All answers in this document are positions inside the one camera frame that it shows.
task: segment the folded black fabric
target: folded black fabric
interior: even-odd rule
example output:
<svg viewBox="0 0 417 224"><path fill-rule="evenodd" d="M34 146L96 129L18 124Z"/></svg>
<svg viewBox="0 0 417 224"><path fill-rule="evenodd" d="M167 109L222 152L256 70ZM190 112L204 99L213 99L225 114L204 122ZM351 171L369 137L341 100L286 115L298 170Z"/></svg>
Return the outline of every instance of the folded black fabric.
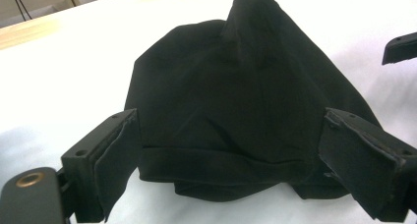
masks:
<svg viewBox="0 0 417 224"><path fill-rule="evenodd" d="M141 179L228 201L278 183L303 198L347 194L318 156L326 107L371 109L273 0L234 0L227 21L175 28L136 62Z"/></svg>

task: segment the white tabletop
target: white tabletop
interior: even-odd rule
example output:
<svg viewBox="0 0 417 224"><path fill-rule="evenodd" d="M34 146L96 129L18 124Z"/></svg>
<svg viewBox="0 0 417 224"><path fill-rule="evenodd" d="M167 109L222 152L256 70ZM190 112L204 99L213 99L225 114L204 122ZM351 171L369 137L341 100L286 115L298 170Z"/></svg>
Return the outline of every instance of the white tabletop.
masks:
<svg viewBox="0 0 417 224"><path fill-rule="evenodd" d="M134 61L172 28L226 19L233 0L100 0L0 29L0 188L60 156L122 111ZM385 130L417 145L417 59L382 66L386 44L417 31L417 0L275 0L367 99ZM409 213L405 223L415 223ZM303 200L280 184L216 203L142 182L108 223L379 223L351 196Z"/></svg>

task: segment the cloth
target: cloth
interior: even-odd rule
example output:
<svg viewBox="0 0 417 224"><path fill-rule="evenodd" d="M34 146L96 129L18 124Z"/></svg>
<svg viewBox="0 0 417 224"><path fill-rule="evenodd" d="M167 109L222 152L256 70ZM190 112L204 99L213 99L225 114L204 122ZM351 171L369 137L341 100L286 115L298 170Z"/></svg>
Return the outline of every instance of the cloth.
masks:
<svg viewBox="0 0 417 224"><path fill-rule="evenodd" d="M318 156L326 107L379 125L273 0L169 32L135 62L125 105L139 112L141 179L212 201L282 182L302 198L346 195Z"/></svg>

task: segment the table surface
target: table surface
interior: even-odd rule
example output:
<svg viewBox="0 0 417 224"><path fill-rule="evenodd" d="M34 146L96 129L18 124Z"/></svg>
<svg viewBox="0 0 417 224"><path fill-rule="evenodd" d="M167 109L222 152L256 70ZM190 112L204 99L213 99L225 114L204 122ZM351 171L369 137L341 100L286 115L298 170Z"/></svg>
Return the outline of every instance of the table surface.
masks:
<svg viewBox="0 0 417 224"><path fill-rule="evenodd" d="M100 0L0 29L0 188L122 111L134 61L179 25L226 19L233 0ZM367 99L385 130L417 145L417 60L382 66L385 45L417 31L417 0L275 0ZM409 213L405 223L415 223ZM215 203L142 182L108 223L379 223L345 196L303 200L280 184Z"/></svg>

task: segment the black plastic part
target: black plastic part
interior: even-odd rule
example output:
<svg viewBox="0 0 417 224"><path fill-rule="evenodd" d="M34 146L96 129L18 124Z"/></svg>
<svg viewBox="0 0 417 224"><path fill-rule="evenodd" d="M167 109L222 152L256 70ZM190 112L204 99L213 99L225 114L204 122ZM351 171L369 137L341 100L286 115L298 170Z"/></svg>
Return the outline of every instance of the black plastic part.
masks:
<svg viewBox="0 0 417 224"><path fill-rule="evenodd" d="M417 149L360 117L328 109L319 145L323 162L372 218L403 222L417 174Z"/></svg>
<svg viewBox="0 0 417 224"><path fill-rule="evenodd" d="M64 224L55 170L36 168L9 180L0 199L0 223Z"/></svg>
<svg viewBox="0 0 417 224"><path fill-rule="evenodd" d="M78 222L108 217L137 167L138 142L136 109L126 110L109 117L62 156L65 179L77 188Z"/></svg>
<svg viewBox="0 0 417 224"><path fill-rule="evenodd" d="M391 40L384 52L383 65L417 57L417 32Z"/></svg>

